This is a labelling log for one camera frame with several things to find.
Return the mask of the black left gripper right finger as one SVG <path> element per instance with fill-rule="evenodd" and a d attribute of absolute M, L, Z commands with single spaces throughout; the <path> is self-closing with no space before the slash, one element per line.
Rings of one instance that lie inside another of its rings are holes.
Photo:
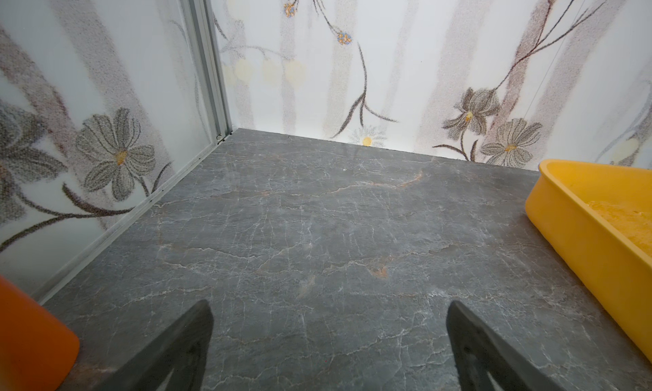
<path fill-rule="evenodd" d="M 461 389 L 561 389 L 462 302 L 451 302 L 446 327 Z"/>

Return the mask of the wide yellow fuzzy insole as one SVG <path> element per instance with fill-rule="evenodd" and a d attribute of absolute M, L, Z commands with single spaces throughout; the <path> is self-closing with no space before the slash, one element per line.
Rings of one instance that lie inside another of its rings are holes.
<path fill-rule="evenodd" d="M 605 201 L 591 201 L 587 205 L 651 256 L 651 213 Z"/>

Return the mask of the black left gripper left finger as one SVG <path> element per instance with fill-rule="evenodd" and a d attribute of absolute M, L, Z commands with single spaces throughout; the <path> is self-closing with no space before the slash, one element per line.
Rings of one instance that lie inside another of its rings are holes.
<path fill-rule="evenodd" d="M 209 302 L 198 301 L 95 389 L 201 389 L 213 325 Z"/>

